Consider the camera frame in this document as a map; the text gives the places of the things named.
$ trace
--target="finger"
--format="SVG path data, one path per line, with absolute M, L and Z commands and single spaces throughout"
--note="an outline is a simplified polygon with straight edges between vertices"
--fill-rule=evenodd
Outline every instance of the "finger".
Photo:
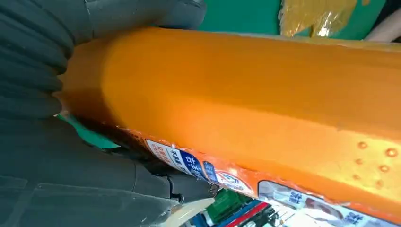
M 156 25 L 168 28 L 196 29 L 201 25 L 206 15 L 204 0 L 181 0 Z

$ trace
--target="plastic wrap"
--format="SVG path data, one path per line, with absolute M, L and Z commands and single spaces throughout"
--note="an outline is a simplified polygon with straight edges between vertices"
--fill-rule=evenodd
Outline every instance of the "plastic wrap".
M 328 37 L 348 23 L 357 0 L 283 0 L 280 33 L 294 36 L 310 29 L 310 36 Z

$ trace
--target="sticker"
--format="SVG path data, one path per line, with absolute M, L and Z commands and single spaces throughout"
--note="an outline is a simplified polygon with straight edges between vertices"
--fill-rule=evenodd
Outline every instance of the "sticker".
M 235 190 L 237 192 L 241 192 L 244 194 L 252 194 L 253 191 L 251 188 L 246 185 L 243 181 L 238 179 L 237 177 L 223 172 L 223 171 L 216 171 L 216 177 L 217 181 L 220 182 L 221 184 L 227 186 L 228 188 Z
M 351 226 L 352 227 L 364 227 L 368 223 L 369 219 L 370 219 L 369 216 L 360 214 L 356 211 L 350 211 L 345 216 L 344 223 L 346 224 L 346 226 L 350 226 L 350 227 Z
M 304 195 L 295 190 L 291 190 L 287 202 L 296 208 L 301 208 L 305 206 L 306 199 L 307 195 Z
M 181 150 L 180 153 L 191 175 L 207 181 L 205 174 L 203 174 L 201 163 L 195 158 L 195 156 Z
M 216 177 L 216 171 L 214 170 L 213 164 L 211 164 L 210 162 L 204 161 L 203 166 L 205 167 L 206 175 L 208 176 L 210 181 L 212 181 L 213 183 L 218 183 L 218 180 Z
M 151 140 L 146 140 L 146 142 L 150 151 L 169 166 L 188 175 L 206 180 L 200 162 L 193 155 Z

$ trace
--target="packaging label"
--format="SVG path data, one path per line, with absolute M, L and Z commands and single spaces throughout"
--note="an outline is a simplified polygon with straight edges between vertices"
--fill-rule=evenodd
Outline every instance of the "packaging label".
M 299 212 L 305 213 L 318 222 L 328 223 L 336 227 L 396 227 L 369 215 L 348 209 L 340 205 L 332 205 L 323 199 L 301 193 L 289 187 L 271 182 L 259 182 L 259 199 L 270 203 L 279 201 Z
M 190 153 L 181 151 L 151 140 L 146 140 L 150 151 L 160 160 L 186 174 L 207 180 L 203 174 L 201 163 Z
M 216 171 L 217 180 L 228 188 L 237 192 L 252 194 L 252 190 L 238 177 L 224 171 Z
M 214 165 L 210 162 L 204 161 L 203 166 L 205 167 L 206 175 L 208 176 L 209 180 L 213 183 L 219 183 L 216 176 L 216 171 L 214 169 Z

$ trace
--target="green surface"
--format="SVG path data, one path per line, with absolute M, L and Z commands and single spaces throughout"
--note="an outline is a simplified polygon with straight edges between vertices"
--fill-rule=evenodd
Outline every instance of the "green surface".
M 215 200 L 212 205 L 206 208 L 206 211 L 213 223 L 217 224 L 230 217 L 252 198 L 223 189 L 216 195 Z
M 87 128 L 85 128 L 81 123 L 79 123 L 75 118 L 72 116 L 63 117 L 60 114 L 57 115 L 57 118 L 60 118 L 68 123 L 70 123 L 75 130 L 77 131 L 78 135 L 87 143 L 96 146 L 102 149 L 110 149 L 110 148 L 117 148 L 119 145 L 111 142 L 108 138 L 97 134 Z
M 206 0 L 208 12 L 202 31 L 279 33 L 279 0 Z

